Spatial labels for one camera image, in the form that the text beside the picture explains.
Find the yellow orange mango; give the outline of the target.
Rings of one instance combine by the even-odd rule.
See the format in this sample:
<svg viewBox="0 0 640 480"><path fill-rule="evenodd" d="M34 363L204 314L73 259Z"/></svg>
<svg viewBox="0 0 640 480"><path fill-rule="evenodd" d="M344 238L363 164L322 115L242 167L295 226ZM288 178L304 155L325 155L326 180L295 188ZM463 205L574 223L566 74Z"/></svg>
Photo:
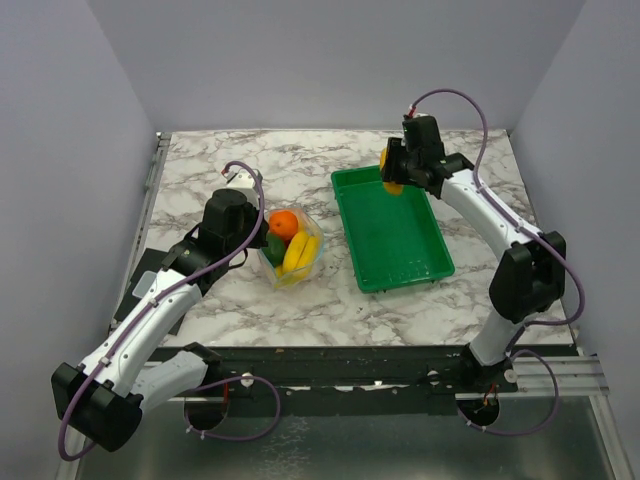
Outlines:
<svg viewBox="0 0 640 480"><path fill-rule="evenodd" d="M380 154L380 160L379 160L379 170L383 171L385 164L386 164L386 160L387 160L387 149L384 148ZM382 182L384 189L386 190L387 193L394 195L394 196L399 196L402 191L404 186L394 183L394 182Z"/></svg>

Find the green avocado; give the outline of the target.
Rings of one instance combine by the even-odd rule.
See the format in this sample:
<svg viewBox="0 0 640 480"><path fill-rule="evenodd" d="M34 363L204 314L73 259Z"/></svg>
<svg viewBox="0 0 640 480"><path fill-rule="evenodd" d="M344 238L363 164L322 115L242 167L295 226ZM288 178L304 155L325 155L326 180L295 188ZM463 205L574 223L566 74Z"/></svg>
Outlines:
<svg viewBox="0 0 640 480"><path fill-rule="evenodd" d="M262 248L263 254L273 267L280 266L287 250L285 241L272 232L267 233L266 241L266 246Z"/></svg>

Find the orange fruit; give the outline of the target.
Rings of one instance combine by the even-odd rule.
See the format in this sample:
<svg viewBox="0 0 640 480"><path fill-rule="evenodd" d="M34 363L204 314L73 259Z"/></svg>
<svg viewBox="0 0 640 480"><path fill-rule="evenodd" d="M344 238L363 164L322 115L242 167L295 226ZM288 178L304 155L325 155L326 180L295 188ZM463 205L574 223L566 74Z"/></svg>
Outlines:
<svg viewBox="0 0 640 480"><path fill-rule="evenodd" d="M268 220L269 231L283 241L290 241L299 231L299 221L291 210L273 212Z"/></svg>

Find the clear zip top bag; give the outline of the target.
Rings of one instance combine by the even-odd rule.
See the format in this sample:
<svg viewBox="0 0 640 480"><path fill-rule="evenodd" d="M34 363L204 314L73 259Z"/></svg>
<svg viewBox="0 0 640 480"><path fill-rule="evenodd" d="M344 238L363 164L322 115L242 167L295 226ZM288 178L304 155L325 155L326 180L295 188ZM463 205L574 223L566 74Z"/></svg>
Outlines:
<svg viewBox="0 0 640 480"><path fill-rule="evenodd" d="M266 276L275 289L310 279L318 270L324 233L301 208L266 213L267 245L258 251Z"/></svg>

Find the yellow banana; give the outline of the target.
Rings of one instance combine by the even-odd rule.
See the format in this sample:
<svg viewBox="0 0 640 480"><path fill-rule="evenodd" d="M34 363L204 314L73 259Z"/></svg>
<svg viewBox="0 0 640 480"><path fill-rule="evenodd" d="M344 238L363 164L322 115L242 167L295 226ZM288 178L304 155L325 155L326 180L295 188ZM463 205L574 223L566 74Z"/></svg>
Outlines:
<svg viewBox="0 0 640 480"><path fill-rule="evenodd" d="M299 231L289 243L282 263L284 274L292 273L298 278L306 277L312 268L319 249L319 239Z"/></svg>

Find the yellow apple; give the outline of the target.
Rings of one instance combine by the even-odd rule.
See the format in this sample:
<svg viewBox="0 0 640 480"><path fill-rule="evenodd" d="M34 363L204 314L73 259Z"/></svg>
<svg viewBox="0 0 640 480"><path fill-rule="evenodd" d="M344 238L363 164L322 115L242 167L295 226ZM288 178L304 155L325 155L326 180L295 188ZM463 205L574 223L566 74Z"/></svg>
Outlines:
<svg viewBox="0 0 640 480"><path fill-rule="evenodd" d="M277 288L281 287L283 285L283 278L284 278L284 271L283 271L283 266L282 265L278 265L275 269L275 274L276 274L276 283L275 286Z"/></svg>

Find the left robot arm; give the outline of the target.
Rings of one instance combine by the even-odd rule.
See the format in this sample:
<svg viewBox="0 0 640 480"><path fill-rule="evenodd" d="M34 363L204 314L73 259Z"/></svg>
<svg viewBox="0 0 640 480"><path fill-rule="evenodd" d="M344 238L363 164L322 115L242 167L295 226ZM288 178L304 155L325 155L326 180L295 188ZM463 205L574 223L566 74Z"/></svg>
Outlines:
<svg viewBox="0 0 640 480"><path fill-rule="evenodd" d="M64 460L74 458L66 450L68 428L114 452L147 411L187 390L206 395L218 388L216 356L198 343L149 371L143 367L177 321L233 269L237 255L265 246L267 230L260 185L216 190L201 222L165 254L116 330L78 365L56 368L51 385Z"/></svg>

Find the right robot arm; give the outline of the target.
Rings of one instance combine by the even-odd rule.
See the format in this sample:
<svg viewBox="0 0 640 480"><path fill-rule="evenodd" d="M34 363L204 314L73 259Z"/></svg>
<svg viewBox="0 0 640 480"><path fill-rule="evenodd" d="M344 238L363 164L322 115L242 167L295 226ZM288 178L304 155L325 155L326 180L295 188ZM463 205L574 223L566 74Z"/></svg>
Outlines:
<svg viewBox="0 0 640 480"><path fill-rule="evenodd" d="M380 159L385 190L425 190L456 210L488 244L498 260L489 285L492 304L481 331L461 353L459 378L481 391L504 366L513 342L534 314L547 311L565 291L566 242L542 233L516 215L460 153L448 154L434 117L405 116L402 137L388 140Z"/></svg>

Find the green plastic tray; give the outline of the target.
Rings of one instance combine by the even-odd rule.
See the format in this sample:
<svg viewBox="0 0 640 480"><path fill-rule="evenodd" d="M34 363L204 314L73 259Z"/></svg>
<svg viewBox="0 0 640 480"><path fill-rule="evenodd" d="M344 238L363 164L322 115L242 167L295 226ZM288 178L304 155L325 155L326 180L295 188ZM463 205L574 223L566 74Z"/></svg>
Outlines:
<svg viewBox="0 0 640 480"><path fill-rule="evenodd" d="M355 278L364 293L450 277L455 266L423 190L394 196L376 166L339 170L332 186Z"/></svg>

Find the metal table edge rail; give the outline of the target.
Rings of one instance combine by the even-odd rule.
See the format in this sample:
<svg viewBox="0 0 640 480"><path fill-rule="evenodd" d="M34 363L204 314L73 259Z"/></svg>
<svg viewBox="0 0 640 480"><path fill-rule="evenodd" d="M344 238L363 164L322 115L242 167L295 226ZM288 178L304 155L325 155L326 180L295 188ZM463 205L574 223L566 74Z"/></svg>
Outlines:
<svg viewBox="0 0 640 480"><path fill-rule="evenodd" d="M144 255L147 233L156 202L162 173L164 170L172 134L170 132L157 132L157 147L151 158L150 169L143 185L144 201L131 254L129 256L119 301L115 308L112 320L108 327L108 334L117 329L123 320L134 310L140 301L140 295L135 296L135 288L141 277L144 276L144 267L139 268L139 262Z"/></svg>

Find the black mounting rail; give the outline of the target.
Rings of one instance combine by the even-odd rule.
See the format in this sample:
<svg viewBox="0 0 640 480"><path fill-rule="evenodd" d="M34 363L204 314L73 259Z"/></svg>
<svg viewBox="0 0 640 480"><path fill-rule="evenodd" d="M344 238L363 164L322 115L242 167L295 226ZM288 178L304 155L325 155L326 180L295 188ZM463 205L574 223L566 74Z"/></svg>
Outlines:
<svg viewBox="0 0 640 480"><path fill-rule="evenodd" d="M475 370L460 346L216 347L206 382L245 373L244 387L185 391L188 406L228 401L233 416L266 417L274 399L284 416L453 415L456 397L480 399L490 389L513 393L512 366Z"/></svg>

